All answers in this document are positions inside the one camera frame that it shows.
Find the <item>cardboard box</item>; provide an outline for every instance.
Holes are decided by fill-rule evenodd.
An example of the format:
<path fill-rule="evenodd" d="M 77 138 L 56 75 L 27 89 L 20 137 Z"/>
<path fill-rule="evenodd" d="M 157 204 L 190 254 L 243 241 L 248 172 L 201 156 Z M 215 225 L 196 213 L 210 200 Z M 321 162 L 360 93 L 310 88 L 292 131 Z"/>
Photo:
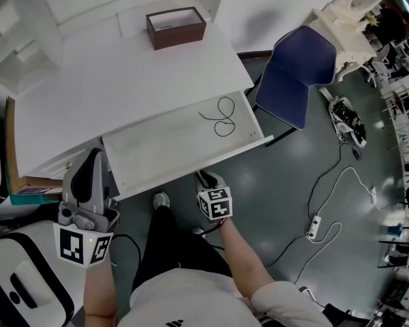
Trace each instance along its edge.
<path fill-rule="evenodd" d="M 15 154 L 14 111 L 15 101 L 9 98 L 6 104 L 5 142 L 7 175 L 9 177 L 11 192 L 14 195 L 62 193 L 62 181 L 60 180 L 28 176 L 19 177 Z"/>
<path fill-rule="evenodd" d="M 147 33 L 155 50 L 203 40 L 206 21 L 195 7 L 147 14 Z"/>

